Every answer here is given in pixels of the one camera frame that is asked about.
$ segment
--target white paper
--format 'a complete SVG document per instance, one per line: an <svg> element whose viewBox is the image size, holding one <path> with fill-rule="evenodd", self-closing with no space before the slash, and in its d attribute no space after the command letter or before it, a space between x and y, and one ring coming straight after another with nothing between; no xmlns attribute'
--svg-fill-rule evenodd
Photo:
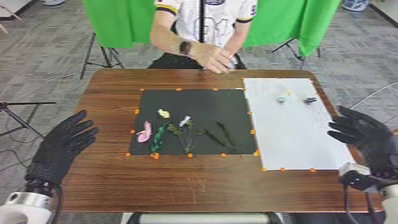
<svg viewBox="0 0 398 224"><path fill-rule="evenodd" d="M347 145L327 135L333 119L311 80L247 78L246 97L267 170L338 170L354 159ZM319 101L308 105L310 97Z"/></svg>

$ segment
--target man's hand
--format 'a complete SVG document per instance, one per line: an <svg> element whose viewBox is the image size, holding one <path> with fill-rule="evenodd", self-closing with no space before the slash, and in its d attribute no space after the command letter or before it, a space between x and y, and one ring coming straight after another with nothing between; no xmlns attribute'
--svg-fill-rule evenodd
<svg viewBox="0 0 398 224"><path fill-rule="evenodd" d="M27 181L40 179L61 186L75 157L96 141L98 128L88 130L95 123L80 123L86 115L80 111L48 133L27 170Z"/></svg>
<svg viewBox="0 0 398 224"><path fill-rule="evenodd" d="M329 126L329 135L359 149L375 176L398 179L398 148L388 126L363 113L340 106L342 116Z"/></svg>
<svg viewBox="0 0 398 224"><path fill-rule="evenodd" d="M192 42L191 58L215 73L230 72L228 67L233 63L233 56L230 52L215 45Z"/></svg>

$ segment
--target stand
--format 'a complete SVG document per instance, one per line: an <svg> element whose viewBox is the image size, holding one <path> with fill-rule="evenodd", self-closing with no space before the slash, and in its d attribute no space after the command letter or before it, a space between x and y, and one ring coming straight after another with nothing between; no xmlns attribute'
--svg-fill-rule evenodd
<svg viewBox="0 0 398 224"><path fill-rule="evenodd" d="M32 102L32 103L0 103L0 112L4 111L8 113L8 115L11 116L11 118L15 119L15 121L20 123L20 127L15 128L13 130L6 131L4 133L0 133L0 137L9 135L11 133L15 133L16 131L20 131L24 128L27 128L34 133L36 135L45 138L43 134L40 133L40 131L34 129L34 127L31 126L31 121L34 119L34 115L36 115L36 112L38 112L38 109L40 109L40 106L41 105L48 105L48 104L57 104L56 102ZM34 107L34 111L29 115L29 120L25 121L22 119L22 117L15 114L15 112L11 111L9 109L9 106L22 106L22 105L36 105Z"/></svg>
<svg viewBox="0 0 398 224"><path fill-rule="evenodd" d="M120 52L118 52L118 50L114 48L109 48L109 55L107 55L105 47L100 46L107 65L96 64L96 63L93 63L89 61L91 60L91 51L93 51L95 41L96 41L96 34L93 33L89 50L88 50L88 56L86 56L86 62L84 62L84 69L82 69L82 74L80 74L80 79L84 79L88 65L96 65L96 66L102 66L104 68L114 68L118 65L121 65L121 68L125 68L123 63L121 63L121 60L120 60L120 57L118 57Z"/></svg>
<svg viewBox="0 0 398 224"><path fill-rule="evenodd" d="M301 61L301 70L303 70L303 68L304 68L304 64L306 64L306 57L301 56L301 55L297 54L297 52L295 52L295 50L294 50L294 48L292 48L292 46L290 46L290 43L292 43L294 40L295 40L295 38L292 38L292 39L285 42L285 44L276 48L276 50L272 51L272 53L276 53L276 52L281 50L281 48L287 46L287 47L290 48L290 51L292 51L292 53L294 53L294 56L295 56L297 60Z"/></svg>

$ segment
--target black glove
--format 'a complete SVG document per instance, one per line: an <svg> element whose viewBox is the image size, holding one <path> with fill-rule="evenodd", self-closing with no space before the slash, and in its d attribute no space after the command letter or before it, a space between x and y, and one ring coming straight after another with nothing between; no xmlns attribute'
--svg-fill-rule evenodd
<svg viewBox="0 0 398 224"><path fill-rule="evenodd" d="M40 179L61 186L75 157L96 141L98 128L86 131L93 121L80 123L86 115L88 112L80 111L48 133L27 170L27 181Z"/></svg>
<svg viewBox="0 0 398 224"><path fill-rule="evenodd" d="M329 135L359 149L372 174L386 179L398 179L398 148L388 126L363 113L343 106L342 116L335 117L329 126L336 131Z"/></svg>

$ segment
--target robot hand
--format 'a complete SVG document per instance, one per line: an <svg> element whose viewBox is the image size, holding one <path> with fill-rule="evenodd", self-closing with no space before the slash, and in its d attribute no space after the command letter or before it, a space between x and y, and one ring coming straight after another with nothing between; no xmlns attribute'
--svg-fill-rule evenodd
<svg viewBox="0 0 398 224"><path fill-rule="evenodd" d="M86 115L80 111L48 133L27 170L27 181L41 180L61 186L75 157L96 141L98 128L88 130L93 121L80 123Z"/></svg>
<svg viewBox="0 0 398 224"><path fill-rule="evenodd" d="M0 206L0 224L45 224L52 217L54 189L59 189L75 158L96 141L98 128L93 121L82 122L80 111L54 128L36 152L29 166L25 192L15 192Z"/></svg>
<svg viewBox="0 0 398 224"><path fill-rule="evenodd" d="M329 135L359 149L372 175L382 179L398 179L398 147L388 126L363 113L343 106L342 116L329 126L336 131Z"/></svg>

